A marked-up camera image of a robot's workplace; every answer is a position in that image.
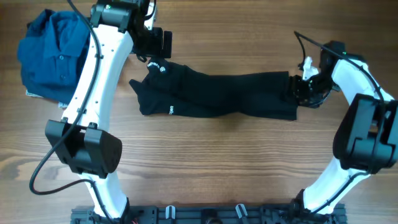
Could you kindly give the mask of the black t-shirt with logo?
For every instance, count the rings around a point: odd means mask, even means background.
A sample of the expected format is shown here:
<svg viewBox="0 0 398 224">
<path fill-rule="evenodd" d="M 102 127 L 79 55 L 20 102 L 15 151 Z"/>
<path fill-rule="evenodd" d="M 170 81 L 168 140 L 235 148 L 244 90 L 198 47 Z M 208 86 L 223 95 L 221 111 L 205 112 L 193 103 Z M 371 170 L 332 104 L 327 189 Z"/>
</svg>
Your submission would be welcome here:
<svg viewBox="0 0 398 224">
<path fill-rule="evenodd" d="M 186 65 L 152 58 L 142 81 L 130 80 L 143 115 L 214 118 L 230 113 L 294 121 L 298 105 L 288 72 L 207 75 Z"/>
</svg>

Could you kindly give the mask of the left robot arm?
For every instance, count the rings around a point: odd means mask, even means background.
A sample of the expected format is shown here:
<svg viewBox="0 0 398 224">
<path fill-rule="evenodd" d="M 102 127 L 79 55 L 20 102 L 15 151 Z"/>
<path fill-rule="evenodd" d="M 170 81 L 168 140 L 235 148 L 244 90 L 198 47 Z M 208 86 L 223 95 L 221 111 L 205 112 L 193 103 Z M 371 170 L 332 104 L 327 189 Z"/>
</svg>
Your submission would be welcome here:
<svg viewBox="0 0 398 224">
<path fill-rule="evenodd" d="M 60 121 L 48 121 L 51 154 L 86 184 L 96 223 L 120 223 L 129 201 L 116 172 L 122 142 L 109 133 L 114 93 L 128 56 L 170 58 L 172 33 L 154 26 L 155 1 L 98 1 L 83 20 L 90 44 L 77 88 Z"/>
</svg>

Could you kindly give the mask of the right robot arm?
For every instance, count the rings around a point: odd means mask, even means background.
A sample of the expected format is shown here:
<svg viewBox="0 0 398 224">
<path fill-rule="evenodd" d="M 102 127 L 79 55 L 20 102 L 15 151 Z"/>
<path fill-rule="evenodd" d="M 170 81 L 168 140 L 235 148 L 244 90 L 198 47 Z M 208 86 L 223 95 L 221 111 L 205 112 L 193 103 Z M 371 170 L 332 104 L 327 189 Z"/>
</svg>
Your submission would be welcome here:
<svg viewBox="0 0 398 224">
<path fill-rule="evenodd" d="M 333 90 L 349 104 L 333 139 L 331 162 L 302 193 L 306 212 L 326 215 L 356 184 L 397 162 L 397 100 L 344 43 L 332 40 L 320 48 L 319 67 L 304 56 L 298 66 L 303 73 L 290 79 L 290 87 L 300 106 L 318 108 Z"/>
</svg>

